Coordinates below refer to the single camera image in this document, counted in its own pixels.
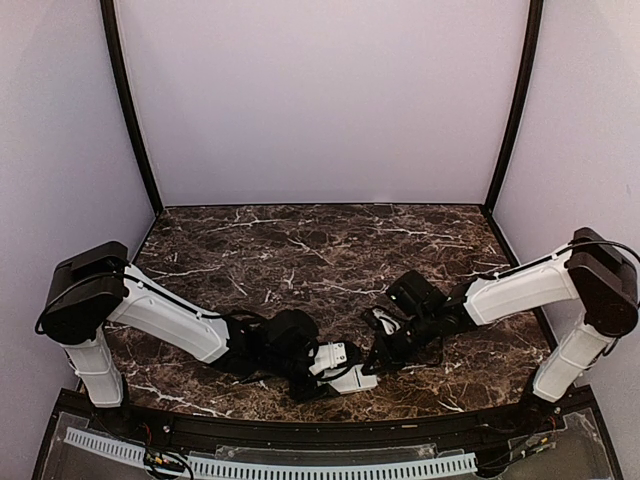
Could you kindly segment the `white remote control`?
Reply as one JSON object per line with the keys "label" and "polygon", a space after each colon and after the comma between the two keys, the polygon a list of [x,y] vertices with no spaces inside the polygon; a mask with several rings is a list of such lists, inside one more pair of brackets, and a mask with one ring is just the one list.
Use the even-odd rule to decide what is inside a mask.
{"label": "white remote control", "polygon": [[369,391],[376,388],[378,386],[378,377],[375,374],[364,375],[362,368],[362,364],[357,364],[339,378],[330,380],[328,384],[340,395]]}

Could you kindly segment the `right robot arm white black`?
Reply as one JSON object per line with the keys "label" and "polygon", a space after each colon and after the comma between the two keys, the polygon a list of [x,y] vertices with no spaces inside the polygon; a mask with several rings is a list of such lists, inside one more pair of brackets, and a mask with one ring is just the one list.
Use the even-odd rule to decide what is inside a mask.
{"label": "right robot arm white black", "polygon": [[436,339],[486,327],[515,313],[578,300],[582,310],[572,330],[533,375],[530,392],[510,413],[521,434],[534,432],[571,384],[618,339],[638,324],[638,254],[602,238],[589,227],[554,252],[504,272],[481,275],[443,293],[410,270],[392,283],[387,297],[407,316],[369,315],[376,328],[362,371],[371,375],[404,366]]}

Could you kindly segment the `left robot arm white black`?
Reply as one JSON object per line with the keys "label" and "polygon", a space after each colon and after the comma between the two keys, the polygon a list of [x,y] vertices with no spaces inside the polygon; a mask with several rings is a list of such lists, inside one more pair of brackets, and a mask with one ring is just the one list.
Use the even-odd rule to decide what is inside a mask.
{"label": "left robot arm white black", "polygon": [[291,381],[316,380],[342,361],[343,348],[321,344],[315,322],[284,310],[271,319],[246,310],[219,314],[164,289],[110,241],[57,265],[35,331],[62,346],[92,404],[120,436],[141,427],[102,332],[105,322],[141,330],[215,369],[239,377],[270,372]]}

